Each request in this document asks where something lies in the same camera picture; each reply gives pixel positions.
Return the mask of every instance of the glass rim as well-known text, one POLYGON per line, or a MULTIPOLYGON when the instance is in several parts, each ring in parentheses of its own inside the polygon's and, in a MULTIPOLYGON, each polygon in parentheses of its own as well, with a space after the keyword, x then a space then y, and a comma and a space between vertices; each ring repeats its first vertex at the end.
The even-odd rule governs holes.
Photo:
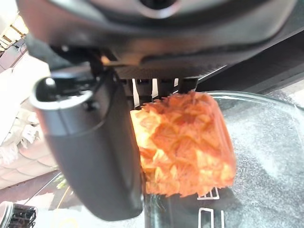
POLYGON ((272 98, 269 96, 261 95, 261 94, 254 94, 254 93, 248 93, 248 92, 239 92, 239 91, 207 91, 209 95, 213 96, 214 98, 222 98, 222 99, 231 99, 231 100, 242 100, 242 98, 248 98, 251 99, 252 101, 255 100, 257 103, 272 103, 272 104, 277 104, 280 106, 284 106, 288 109, 296 109, 298 111, 301 111, 304 113, 304 108, 299 107, 295 104, 282 101, 276 98, 272 98))

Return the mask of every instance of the black plastic part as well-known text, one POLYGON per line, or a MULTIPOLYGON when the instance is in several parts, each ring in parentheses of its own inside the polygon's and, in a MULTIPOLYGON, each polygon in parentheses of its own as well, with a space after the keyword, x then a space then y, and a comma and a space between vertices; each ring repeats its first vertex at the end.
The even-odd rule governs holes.
POLYGON ((176 0, 138 0, 152 10, 161 10, 173 5, 176 0))
POLYGON ((112 72, 99 83, 80 104, 56 110, 36 105, 36 111, 61 171, 83 204, 103 220, 130 219, 142 211, 139 150, 122 85, 112 72))
POLYGON ((169 96, 174 92, 174 80, 174 78, 157 79, 157 90, 159 98, 169 96))
POLYGON ((197 78, 180 78, 179 79, 179 93, 185 94, 190 90, 195 90, 196 86, 198 85, 197 78))
POLYGON ((136 89, 139 96, 139 104, 152 102, 152 79, 136 79, 136 89))
POLYGON ((267 93, 304 78, 304 32, 203 80, 197 91, 267 93))
POLYGON ((17 2, 36 38, 52 47, 107 49, 125 79, 193 77, 248 59, 276 36, 296 3, 229 0, 155 20, 107 10, 103 1, 17 2))
POLYGON ((134 109, 134 96, 133 96, 133 82, 132 79, 122 79, 121 80, 124 88, 125 95, 127 97, 128 105, 130 110, 134 109))

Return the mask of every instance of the black plastic housing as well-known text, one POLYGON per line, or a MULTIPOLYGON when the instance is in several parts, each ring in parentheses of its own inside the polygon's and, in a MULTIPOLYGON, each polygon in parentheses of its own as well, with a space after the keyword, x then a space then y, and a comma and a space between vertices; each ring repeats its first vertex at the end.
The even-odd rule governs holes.
POLYGON ((138 216, 140 156, 120 81, 109 73, 94 90, 67 97, 53 96, 58 91, 50 82, 37 83, 31 102, 72 189, 103 220, 138 216))

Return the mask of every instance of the orange sponge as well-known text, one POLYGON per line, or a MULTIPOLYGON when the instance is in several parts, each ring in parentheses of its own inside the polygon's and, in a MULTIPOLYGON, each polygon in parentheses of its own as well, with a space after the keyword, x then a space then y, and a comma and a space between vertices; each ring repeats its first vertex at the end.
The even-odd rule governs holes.
POLYGON ((174 94, 131 111, 131 118, 148 194, 203 196, 232 185, 233 147, 210 95, 174 94))

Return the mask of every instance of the transparent glass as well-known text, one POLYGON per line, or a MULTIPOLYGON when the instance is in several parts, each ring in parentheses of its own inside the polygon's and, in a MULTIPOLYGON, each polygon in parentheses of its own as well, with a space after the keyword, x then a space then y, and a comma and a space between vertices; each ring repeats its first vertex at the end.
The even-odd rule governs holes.
POLYGON ((218 102, 237 158, 234 185, 203 197, 145 195, 137 218, 105 222, 92 215, 69 186, 52 202, 41 194, 37 227, 302 228, 304 227, 304 110, 261 95, 210 92, 218 102))

